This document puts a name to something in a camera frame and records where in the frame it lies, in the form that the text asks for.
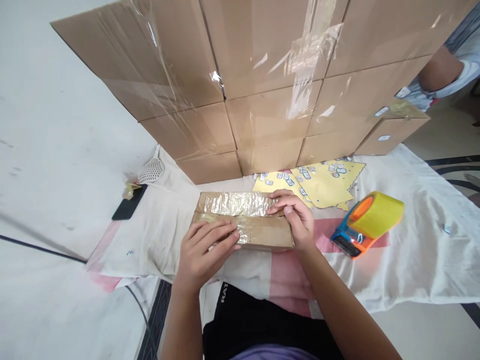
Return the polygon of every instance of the finger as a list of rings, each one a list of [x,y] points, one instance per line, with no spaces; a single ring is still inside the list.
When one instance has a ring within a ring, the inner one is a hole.
[[[213,229],[222,227],[222,226],[227,225],[227,224],[230,224],[230,220],[220,220],[220,221],[215,221],[215,222],[209,222],[205,226],[200,228],[194,236],[192,236],[189,243],[196,244],[200,240],[202,240]]]
[[[231,251],[232,248],[235,250],[239,236],[239,231],[234,231],[229,237],[218,243],[212,250],[205,254],[205,261],[211,265],[215,264],[219,259]]]
[[[292,190],[280,189],[280,190],[275,190],[268,197],[270,199],[276,199],[276,198],[279,198],[281,196],[293,195],[293,194],[294,194],[294,192]]]
[[[288,195],[282,195],[282,196],[277,198],[276,202],[269,209],[267,209],[266,212],[267,212],[267,214],[275,214],[287,205],[295,206],[298,203],[303,204],[302,200],[300,200],[300,198],[298,196],[294,195],[293,193],[288,194]]]
[[[237,228],[237,223],[233,222],[231,224],[227,224],[224,226],[216,227],[212,229],[207,235],[203,237],[198,243],[197,248],[201,254],[205,254],[209,248],[215,244],[216,242],[221,241],[223,243],[225,237],[234,231]]]
[[[183,241],[186,242],[190,240],[197,233],[197,231],[206,224],[206,221],[194,222],[190,224],[190,227],[188,228],[185,236],[183,237]]]
[[[285,206],[283,212],[290,223],[291,232],[293,233],[294,238],[305,235],[307,229],[305,228],[302,219],[300,219],[300,216],[290,206]]]

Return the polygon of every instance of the black shorts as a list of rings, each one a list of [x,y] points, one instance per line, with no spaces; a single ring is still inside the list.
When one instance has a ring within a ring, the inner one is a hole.
[[[203,328],[205,359],[231,359],[263,344],[302,349],[321,360],[343,359],[324,320],[288,312],[224,282],[214,319]]]

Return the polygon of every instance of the purple shirt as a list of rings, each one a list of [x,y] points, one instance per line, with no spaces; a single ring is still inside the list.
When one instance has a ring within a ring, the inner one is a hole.
[[[231,360],[319,360],[317,357],[296,347],[266,344],[253,346]]]

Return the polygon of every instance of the white mesh object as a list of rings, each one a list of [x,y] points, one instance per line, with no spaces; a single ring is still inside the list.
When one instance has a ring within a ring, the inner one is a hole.
[[[151,184],[162,177],[165,166],[162,160],[159,159],[160,145],[157,144],[155,154],[145,164],[143,169],[138,174],[139,184]]]

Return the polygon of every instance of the yellow tape roll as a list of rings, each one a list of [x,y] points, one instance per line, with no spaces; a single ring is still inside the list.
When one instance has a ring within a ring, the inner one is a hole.
[[[404,203],[381,192],[365,196],[347,220],[347,225],[363,235],[376,239],[402,219]]]

